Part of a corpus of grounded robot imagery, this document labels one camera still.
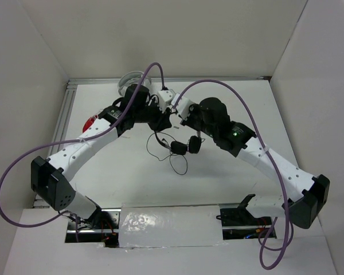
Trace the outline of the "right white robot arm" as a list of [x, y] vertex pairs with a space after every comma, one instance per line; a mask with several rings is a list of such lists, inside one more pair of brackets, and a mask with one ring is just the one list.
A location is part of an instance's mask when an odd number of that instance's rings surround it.
[[220, 149], [239, 158], [284, 187], [289, 220], [301, 229], [309, 229], [327, 202], [330, 180], [320, 174], [301, 170], [266, 144], [243, 123], [232, 121], [226, 105], [216, 97], [199, 104], [176, 97], [173, 107], [181, 124], [211, 137]]

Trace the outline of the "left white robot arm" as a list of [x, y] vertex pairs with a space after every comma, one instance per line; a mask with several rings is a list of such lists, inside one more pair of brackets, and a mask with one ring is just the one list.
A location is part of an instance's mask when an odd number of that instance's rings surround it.
[[98, 227], [104, 219], [101, 207], [76, 191], [71, 180], [87, 161], [136, 123], [146, 123], [155, 132], [170, 128], [174, 97], [175, 92], [167, 88], [152, 92], [144, 85], [129, 85], [76, 140], [47, 159], [38, 156], [32, 161], [32, 190], [53, 210], [72, 213], [90, 229]]

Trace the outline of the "black wired headphones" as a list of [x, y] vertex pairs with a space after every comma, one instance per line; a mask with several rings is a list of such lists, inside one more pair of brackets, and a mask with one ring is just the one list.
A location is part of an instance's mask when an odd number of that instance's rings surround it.
[[[154, 138], [155, 141], [164, 149], [167, 150], [167, 155], [164, 157], [159, 157], [156, 154], [153, 154], [149, 149], [149, 143], [151, 138]], [[196, 155], [200, 152], [202, 143], [205, 142], [205, 138], [201, 137], [201, 132], [197, 131], [195, 135], [192, 135], [187, 142], [178, 141], [173, 135], [166, 132], [157, 132], [154, 131], [146, 140], [146, 151], [147, 153], [155, 158], [159, 162], [164, 162], [165, 160], [169, 161], [169, 165], [172, 170], [180, 176], [186, 175], [189, 169], [189, 163], [187, 161], [186, 155], [193, 154]], [[185, 161], [185, 170], [179, 172], [173, 165], [174, 157], [182, 157]]]

